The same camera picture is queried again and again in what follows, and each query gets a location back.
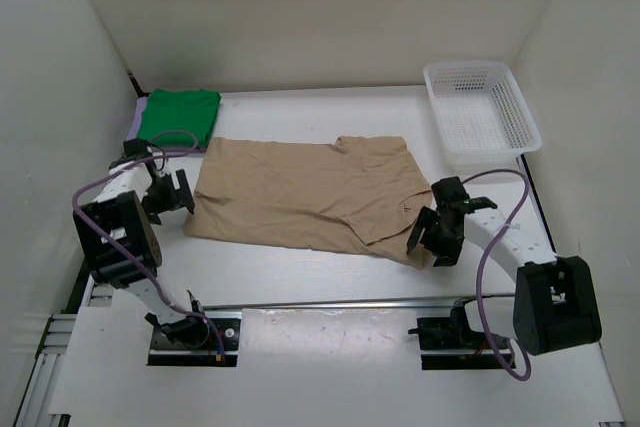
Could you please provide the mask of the purple t shirt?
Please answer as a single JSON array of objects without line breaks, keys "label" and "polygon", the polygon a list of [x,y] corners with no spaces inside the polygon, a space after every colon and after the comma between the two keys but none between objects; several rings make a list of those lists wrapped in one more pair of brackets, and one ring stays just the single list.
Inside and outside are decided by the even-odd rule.
[{"label": "purple t shirt", "polygon": [[[146,109],[146,106],[147,97],[140,97],[137,99],[133,121],[126,136],[126,140],[132,140],[137,137],[142,122],[143,112]],[[172,144],[162,144],[161,147],[169,152],[186,152],[189,149],[189,146]]]}]

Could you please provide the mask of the green t shirt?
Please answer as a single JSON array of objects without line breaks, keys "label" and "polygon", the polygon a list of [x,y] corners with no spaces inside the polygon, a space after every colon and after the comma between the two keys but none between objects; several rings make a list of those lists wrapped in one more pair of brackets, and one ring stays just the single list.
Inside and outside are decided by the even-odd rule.
[{"label": "green t shirt", "polygon": [[158,146],[190,147],[194,140],[206,148],[212,137],[221,95],[211,90],[167,91],[156,89],[141,113],[135,137]]}]

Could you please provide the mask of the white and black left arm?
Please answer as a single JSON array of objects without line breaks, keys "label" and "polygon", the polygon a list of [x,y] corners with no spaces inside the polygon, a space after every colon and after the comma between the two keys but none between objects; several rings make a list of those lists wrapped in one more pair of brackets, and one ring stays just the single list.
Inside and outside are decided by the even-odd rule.
[{"label": "white and black left arm", "polygon": [[186,348],[206,345],[214,328],[191,292],[176,294],[158,276],[161,247],[153,227],[167,212],[195,202],[184,170],[169,168],[173,157],[149,140],[123,144],[106,178],[72,198],[73,220],[94,281],[125,291],[148,310],[145,319],[168,341]]}]

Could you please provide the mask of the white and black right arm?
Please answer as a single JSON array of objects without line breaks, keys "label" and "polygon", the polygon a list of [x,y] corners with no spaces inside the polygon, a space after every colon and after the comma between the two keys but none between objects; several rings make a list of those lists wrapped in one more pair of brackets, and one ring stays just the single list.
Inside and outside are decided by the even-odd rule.
[{"label": "white and black right arm", "polygon": [[465,242],[482,249],[515,283],[507,295],[476,292],[449,315],[448,335],[474,347],[489,330],[498,346],[515,340],[533,356],[601,339],[602,326],[588,264],[561,257],[506,218],[487,197],[471,197],[458,177],[432,186],[435,208],[420,210],[407,250],[423,247],[437,267],[457,264]]}]

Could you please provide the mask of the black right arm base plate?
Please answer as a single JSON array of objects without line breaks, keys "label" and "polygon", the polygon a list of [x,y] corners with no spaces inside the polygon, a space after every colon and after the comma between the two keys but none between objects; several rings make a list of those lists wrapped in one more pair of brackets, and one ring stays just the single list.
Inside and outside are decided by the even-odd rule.
[{"label": "black right arm base plate", "polygon": [[423,371],[500,370],[483,332],[470,328],[463,307],[447,315],[423,316],[408,330],[419,343]]}]

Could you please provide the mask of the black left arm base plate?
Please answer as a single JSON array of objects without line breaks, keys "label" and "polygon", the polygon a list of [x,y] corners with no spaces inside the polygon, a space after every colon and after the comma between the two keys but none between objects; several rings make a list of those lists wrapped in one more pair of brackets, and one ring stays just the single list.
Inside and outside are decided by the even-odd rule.
[{"label": "black left arm base plate", "polygon": [[147,365],[154,367],[222,367],[237,366],[241,340],[242,314],[239,310],[207,310],[219,337],[209,332],[209,325],[196,326],[174,335],[153,325]]}]

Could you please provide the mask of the beige t shirt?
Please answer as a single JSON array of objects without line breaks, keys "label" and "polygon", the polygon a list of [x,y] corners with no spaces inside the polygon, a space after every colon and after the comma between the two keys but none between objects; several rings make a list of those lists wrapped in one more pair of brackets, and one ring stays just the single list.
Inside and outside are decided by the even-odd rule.
[{"label": "beige t shirt", "polygon": [[376,256],[421,269],[407,249],[431,186],[405,140],[341,136],[332,144],[215,138],[194,189],[188,236]]}]

